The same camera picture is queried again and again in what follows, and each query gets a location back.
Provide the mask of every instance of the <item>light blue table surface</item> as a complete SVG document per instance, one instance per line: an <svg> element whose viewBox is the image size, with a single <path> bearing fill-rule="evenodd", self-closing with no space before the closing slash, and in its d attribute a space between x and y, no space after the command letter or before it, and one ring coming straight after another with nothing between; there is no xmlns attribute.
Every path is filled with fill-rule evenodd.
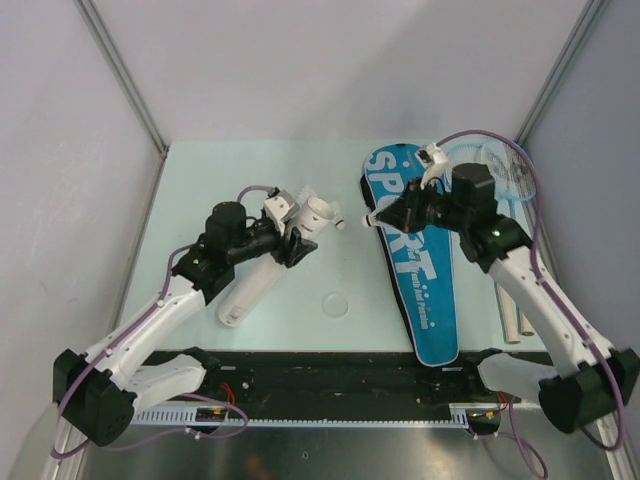
<svg viewBox="0 0 640 480"><path fill-rule="evenodd" d="M294 195L309 185L322 198L340 202L346 228L327 227L318 238L319 249L289 270L240 327L226 327L215 316L223 292L174 331L161 348L411 351L377 233L361 224L367 210L358 184L365 159L377 148L398 141L173 143L121 321L159 290L169 253L195 241L215 204L235 200L249 184L276 185ZM250 193L245 198L249 214L257 215L263 194ZM501 212L506 210L506 202L501 202ZM518 215L524 224L520 208ZM455 237L453 265L461 350L544 349L537 336L521 337L517 345L504 344L493 281L467 262ZM236 277L250 269L251 262L241 265ZM348 313L339 319L322 310L323 300L336 292L349 305Z"/></svg>

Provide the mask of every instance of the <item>red wire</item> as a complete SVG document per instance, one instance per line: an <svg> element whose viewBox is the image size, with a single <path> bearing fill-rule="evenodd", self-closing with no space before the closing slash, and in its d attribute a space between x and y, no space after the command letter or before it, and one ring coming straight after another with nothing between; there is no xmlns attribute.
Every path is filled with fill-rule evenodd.
<svg viewBox="0 0 640 480"><path fill-rule="evenodd" d="M504 393L498 392L498 402L500 404L504 404L504 406L500 407L500 412L504 412L507 408L509 408L509 401Z"/></svg>
<svg viewBox="0 0 640 480"><path fill-rule="evenodd" d="M231 390L231 387L229 386L228 383L223 383L221 385L222 388L224 388L224 390L227 392L227 399L231 400L231 405L235 405L236 404L236 396L233 394L233 390Z"/></svg>

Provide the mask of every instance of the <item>racket handle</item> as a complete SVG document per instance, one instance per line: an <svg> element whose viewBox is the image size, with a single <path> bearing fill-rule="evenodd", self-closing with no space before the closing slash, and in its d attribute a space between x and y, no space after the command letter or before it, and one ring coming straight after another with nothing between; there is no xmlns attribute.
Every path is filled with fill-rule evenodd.
<svg viewBox="0 0 640 480"><path fill-rule="evenodd" d="M504 343L520 343L520 335L518 334L518 316L516 314L513 300L506 290L497 283L495 284L495 289L498 310L500 311L500 320L502 321L502 335Z"/></svg>
<svg viewBox="0 0 640 480"><path fill-rule="evenodd" d="M531 323L529 323L529 319L518 309L518 317L520 318L520 335L524 335L525 337L531 337L536 334L536 331L533 329Z"/></svg>

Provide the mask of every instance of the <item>white backdrop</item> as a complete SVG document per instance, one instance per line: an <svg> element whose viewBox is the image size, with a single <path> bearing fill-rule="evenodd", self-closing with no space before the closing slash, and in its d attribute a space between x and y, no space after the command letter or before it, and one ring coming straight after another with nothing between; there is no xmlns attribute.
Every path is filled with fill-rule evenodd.
<svg viewBox="0 0 640 480"><path fill-rule="evenodd" d="M96 0L167 141L515 136L586 0Z"/></svg>
<svg viewBox="0 0 640 480"><path fill-rule="evenodd" d="M0 478L36 478L52 364L106 333L159 159L73 2L0 7Z"/></svg>

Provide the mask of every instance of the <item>white plastic object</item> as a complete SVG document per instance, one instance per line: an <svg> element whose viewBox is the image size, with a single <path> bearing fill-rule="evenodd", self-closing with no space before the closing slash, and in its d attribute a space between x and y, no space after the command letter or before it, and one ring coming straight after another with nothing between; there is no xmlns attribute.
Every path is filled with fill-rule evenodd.
<svg viewBox="0 0 640 480"><path fill-rule="evenodd" d="M287 192L281 191L275 197L267 198L263 206L265 213L276 225L280 235L284 235L285 222L294 213L294 209L297 208L293 197Z"/></svg>
<svg viewBox="0 0 640 480"><path fill-rule="evenodd" d="M520 327L520 335L524 335L525 337L532 337L536 334L536 331L533 329L533 325L529 322L527 316L518 309L518 317L519 322L518 326Z"/></svg>
<svg viewBox="0 0 640 480"><path fill-rule="evenodd" d="M507 353L485 358L478 365L478 373L487 389L534 403L538 403L540 380L557 375L551 366L513 358Z"/></svg>
<svg viewBox="0 0 640 480"><path fill-rule="evenodd" d="M142 362L151 355L160 343L185 320L205 306L204 296L193 289L193 283L181 276L172 277L164 304L147 320L134 330L120 344L113 348L113 353L102 359L96 369L111 370L111 381L123 389ZM85 360L91 362L103 349L123 332L132 322L140 317L134 315L131 320L117 328L107 337L86 350Z"/></svg>
<svg viewBox="0 0 640 480"><path fill-rule="evenodd" d="M305 185L304 187L302 187L302 190L300 190L300 193L296 197L296 203L298 205L304 205L306 201L309 199L309 197L317 197L317 196L318 195L316 195L316 192L314 192L313 188L311 188L309 185ZM344 223L344 217L342 216L342 209L340 208L340 202L338 202L337 200L334 200L333 202L329 203L329 205L333 210L333 218L331 219L331 223L333 223L333 226L336 227L338 230L344 230L344 227L346 225Z"/></svg>
<svg viewBox="0 0 640 480"><path fill-rule="evenodd" d="M429 155L429 158L431 159L430 162L425 164L422 158L418 156L418 160L420 160L420 162L422 162L422 164L426 167L426 170L422 175L422 180L420 181L420 188L424 190L424 188L431 180L433 180L434 178L440 178L442 177L442 175L444 175L447 164L449 163L449 159L442 151L442 149L435 143L425 145L420 150L424 150L425 152L427 152L427 155Z"/></svg>
<svg viewBox="0 0 640 480"><path fill-rule="evenodd" d="M507 291L527 316L561 377L578 372L578 365L583 362L595 365L597 361L589 346L582 342L578 332L531 272L529 255L528 247L512 250L506 259L496 260L491 265L489 275ZM542 274L547 284L557 292L563 303L575 315L582 328L589 333L591 342L605 358L608 358L610 350L613 349L611 342L585 320L544 267Z"/></svg>
<svg viewBox="0 0 640 480"><path fill-rule="evenodd" d="M520 335L518 334L518 316L516 315L516 307L509 294L500 285L495 284L496 301L498 302L498 310L500 312L500 321L502 322L502 336L504 343L513 345L520 343Z"/></svg>
<svg viewBox="0 0 640 480"><path fill-rule="evenodd" d="M153 367L140 367L126 389L137 396L133 401L136 414L183 393L200 388L206 370L195 358L180 354L173 360Z"/></svg>
<svg viewBox="0 0 640 480"><path fill-rule="evenodd" d="M293 227L298 227L303 238L313 240L333 217L331 205L318 197L309 197L295 217L288 222L287 234ZM287 268L277 263L271 255L263 255L255 264L251 273L238 282L218 307L218 318L229 327L240 325L287 271Z"/></svg>

